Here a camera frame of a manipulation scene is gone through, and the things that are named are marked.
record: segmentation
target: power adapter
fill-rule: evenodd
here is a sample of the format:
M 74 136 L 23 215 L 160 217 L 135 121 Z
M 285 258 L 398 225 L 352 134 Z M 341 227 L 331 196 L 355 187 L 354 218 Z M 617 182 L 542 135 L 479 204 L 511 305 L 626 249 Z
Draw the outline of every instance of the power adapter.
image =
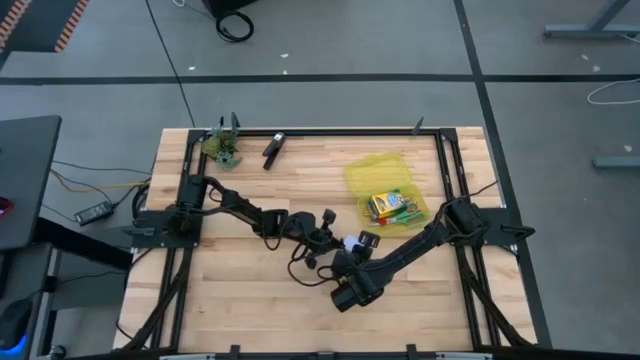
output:
M 94 221 L 108 218 L 113 215 L 113 206 L 110 202 L 105 201 L 98 205 L 77 212 L 73 217 L 78 220 L 80 226 L 85 226 Z

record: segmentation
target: black clamp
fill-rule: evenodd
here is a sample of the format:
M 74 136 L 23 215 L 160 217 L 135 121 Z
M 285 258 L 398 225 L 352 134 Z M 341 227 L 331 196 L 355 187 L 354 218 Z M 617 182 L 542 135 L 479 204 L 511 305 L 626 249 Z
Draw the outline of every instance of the black clamp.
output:
M 240 358 L 240 345 L 231 345 L 229 349 L 229 360 L 238 360 Z
M 411 135 L 418 136 L 420 135 L 420 128 L 422 127 L 422 122 L 424 121 L 424 116 L 420 118 L 420 121 L 416 124 L 416 126 L 411 129 Z
M 418 360 L 418 348 L 416 348 L 416 344 L 407 344 L 407 359 L 408 360 Z
M 264 166 L 262 167 L 263 169 L 271 169 L 271 165 L 273 165 L 273 162 L 276 160 L 276 156 L 278 156 L 280 149 L 282 149 L 282 145 L 284 145 L 285 140 L 286 137 L 284 136 L 284 133 L 277 133 L 273 136 L 269 146 L 267 146 L 267 148 L 262 152 L 262 156 L 267 157 L 267 161 L 265 161 Z
M 336 353 L 333 351 L 322 351 L 318 352 L 318 360 L 334 360 L 336 358 Z
M 533 235 L 533 228 L 517 224 L 512 219 L 511 212 L 505 208 L 482 208 L 480 216 L 490 224 L 489 230 L 484 236 L 484 245 L 511 246 Z
M 58 277 L 47 275 L 44 279 L 44 286 L 42 287 L 42 292 L 52 293 L 56 291 L 56 285 L 58 285 Z

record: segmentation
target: black floor stripe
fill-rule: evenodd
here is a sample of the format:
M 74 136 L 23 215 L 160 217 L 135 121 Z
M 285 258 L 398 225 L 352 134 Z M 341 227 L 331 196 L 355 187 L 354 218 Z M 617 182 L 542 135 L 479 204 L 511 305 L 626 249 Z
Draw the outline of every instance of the black floor stripe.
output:
M 0 54 L 0 67 L 6 54 Z M 596 75 L 480 75 L 490 83 L 613 82 L 640 78 L 640 74 Z M 321 82 L 457 82 L 475 83 L 465 74 L 307 74 L 307 75 L 212 75 L 185 76 L 183 84 L 321 83 Z M 0 77 L 0 86 L 42 85 L 161 85 L 177 84 L 173 76 L 122 77 Z
M 472 82 L 464 74 L 318 74 L 184 76 L 183 84 L 317 83 L 317 82 Z M 0 77 L 0 85 L 144 85 L 177 84 L 173 76 L 128 77 Z
M 498 126 L 493 114 L 493 109 L 491 108 L 489 94 L 484 82 L 484 77 L 482 76 L 482 69 L 480 68 L 480 61 L 478 59 L 478 54 L 476 53 L 476 46 L 473 42 L 473 36 L 471 35 L 471 29 L 469 27 L 469 21 L 467 20 L 467 14 L 465 12 L 462 0 L 454 0 L 454 4 L 456 13 L 458 15 L 458 21 L 460 22 L 460 29 L 462 30 L 462 37 L 467 50 L 467 56 L 469 57 L 469 64 L 471 65 L 474 83 L 476 85 L 476 90 L 478 91 L 480 107 L 482 109 L 482 115 L 484 116 L 485 127 L 487 129 L 489 138 L 489 145 L 491 146 L 491 150 L 493 152 L 493 158 L 495 160 L 495 166 L 498 172 L 498 178 L 500 180 L 502 195 L 507 205 L 507 209 L 510 210 L 514 220 L 519 222 L 521 220 L 520 210 L 518 209 L 515 191 L 513 190 L 513 184 L 511 183 L 509 169 L 507 168 L 507 160 L 504 156 L 502 143 L 500 142 Z M 542 301 L 540 298 L 540 292 L 538 290 L 536 277 L 533 272 L 533 265 L 531 263 L 529 248 L 525 241 L 523 241 L 518 246 L 518 253 L 520 255 L 520 272 L 526 287 L 527 300 L 529 302 L 529 309 L 531 311 L 531 317 L 536 331 L 538 344 L 550 348 L 551 338 L 549 336 L 549 329 L 547 327 L 547 321 L 542 309 Z
M 640 79 L 640 74 L 482 75 L 484 82 L 502 83 L 613 82 L 634 79 Z

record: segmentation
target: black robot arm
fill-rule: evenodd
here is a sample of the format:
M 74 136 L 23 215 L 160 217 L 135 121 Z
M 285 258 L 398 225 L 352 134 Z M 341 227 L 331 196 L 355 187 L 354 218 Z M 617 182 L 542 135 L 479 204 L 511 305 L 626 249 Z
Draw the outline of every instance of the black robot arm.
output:
M 423 231 L 381 259 L 370 260 L 356 251 L 338 251 L 331 267 L 340 283 L 331 292 L 333 303 L 342 312 L 356 304 L 368 305 L 382 295 L 395 273 L 429 250 L 449 242 L 476 241 L 487 229 L 475 205 L 459 199 L 443 205 Z
M 316 228 L 316 217 L 312 213 L 300 211 L 289 214 L 287 210 L 262 210 L 241 197 L 237 191 L 229 190 L 212 177 L 203 177 L 203 182 L 212 187 L 209 194 L 217 191 L 222 195 L 220 206 L 211 210 L 202 210 L 202 215 L 226 213 L 251 225 L 253 232 L 265 240 L 285 238 L 296 241 L 307 248 L 305 262 L 309 268 L 315 268 L 315 258 L 332 250 L 341 249 L 342 241 L 333 237 L 329 225 L 333 224 L 336 214 L 327 209 L 323 223 Z

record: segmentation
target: white object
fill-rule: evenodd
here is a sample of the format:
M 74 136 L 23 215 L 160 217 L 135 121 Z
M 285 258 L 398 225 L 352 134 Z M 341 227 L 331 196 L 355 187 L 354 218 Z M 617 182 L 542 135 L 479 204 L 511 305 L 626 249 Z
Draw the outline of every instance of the white object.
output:
M 628 37 L 626 35 L 621 35 L 623 38 L 633 41 L 635 43 L 640 44 L 640 40 L 638 39 L 634 39 L 631 37 Z M 604 86 L 601 86 L 595 90 L 593 90 L 591 93 L 589 93 L 589 95 L 587 95 L 587 102 L 591 105 L 631 105 L 631 104 L 639 104 L 640 103 L 640 99 L 638 100 L 629 100 L 629 101 L 605 101 L 605 102 L 601 102 L 601 101 L 593 101 L 591 100 L 591 97 L 597 93 L 599 93 L 600 91 L 612 87 L 614 85 L 618 85 L 618 84 L 630 84 L 630 83 L 634 83 L 634 82 L 638 82 L 640 81 L 640 78 L 638 79 L 633 79 L 633 80 L 625 80 L 625 81 L 616 81 L 616 82 L 612 82 L 611 84 L 607 84 Z
M 344 243 L 344 248 L 348 252 L 352 252 L 355 246 L 362 246 L 362 244 L 360 244 L 360 241 L 358 241 L 358 238 L 353 235 L 347 235 L 344 240 L 342 240 L 342 243 Z

